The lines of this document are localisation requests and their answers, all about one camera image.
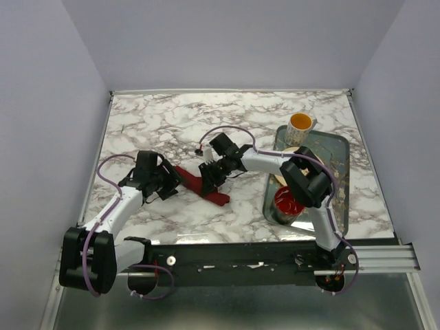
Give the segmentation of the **dark red cloth napkin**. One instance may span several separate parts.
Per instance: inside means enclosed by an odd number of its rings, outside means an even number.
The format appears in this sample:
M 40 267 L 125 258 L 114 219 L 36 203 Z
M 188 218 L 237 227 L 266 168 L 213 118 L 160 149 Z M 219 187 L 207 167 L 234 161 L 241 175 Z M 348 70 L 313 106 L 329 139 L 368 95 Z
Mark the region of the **dark red cloth napkin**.
M 192 173 L 188 172 L 180 166 L 175 166 L 175 170 L 182 177 L 182 185 L 194 192 L 196 195 L 200 196 L 202 199 L 209 201 L 218 206 L 224 206 L 230 202 L 230 196 L 219 192 L 216 188 L 213 192 L 208 193 L 203 196 L 202 190 L 202 179 L 201 177 L 196 177 Z

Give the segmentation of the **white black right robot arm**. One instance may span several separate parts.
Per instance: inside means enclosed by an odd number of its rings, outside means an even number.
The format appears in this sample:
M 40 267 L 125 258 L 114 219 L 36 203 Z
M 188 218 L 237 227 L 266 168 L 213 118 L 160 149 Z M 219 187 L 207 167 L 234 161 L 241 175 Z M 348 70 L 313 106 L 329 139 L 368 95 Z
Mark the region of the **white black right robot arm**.
M 308 209 L 316 235 L 317 263 L 326 270 L 340 263 L 346 245 L 336 228 L 331 206 L 336 180 L 309 148 L 301 146 L 294 152 L 286 153 L 258 150 L 249 144 L 239 148 L 233 144 L 227 151 L 220 152 L 218 160 L 213 158 L 209 148 L 204 151 L 198 148 L 195 153 L 203 157 L 199 171 L 201 195 L 204 197 L 220 187 L 233 171 L 282 176 L 292 197 Z

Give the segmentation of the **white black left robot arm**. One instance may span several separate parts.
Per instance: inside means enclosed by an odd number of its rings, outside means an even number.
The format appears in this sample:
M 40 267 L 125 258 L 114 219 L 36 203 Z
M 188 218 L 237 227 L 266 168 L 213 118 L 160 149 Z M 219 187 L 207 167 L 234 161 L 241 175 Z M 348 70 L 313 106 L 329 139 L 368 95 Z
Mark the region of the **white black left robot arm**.
M 176 195 L 182 179 L 171 163 L 158 153 L 139 153 L 135 166 L 119 182 L 109 184 L 117 190 L 110 202 L 91 221 L 71 227 L 63 237 L 59 283 L 88 291 L 99 297 L 109 292 L 116 276 L 127 268 L 147 269 L 171 275 L 156 265 L 150 251 L 151 241 L 129 236 L 119 245 L 115 237 L 129 218 L 148 198 L 156 194 L 165 200 Z

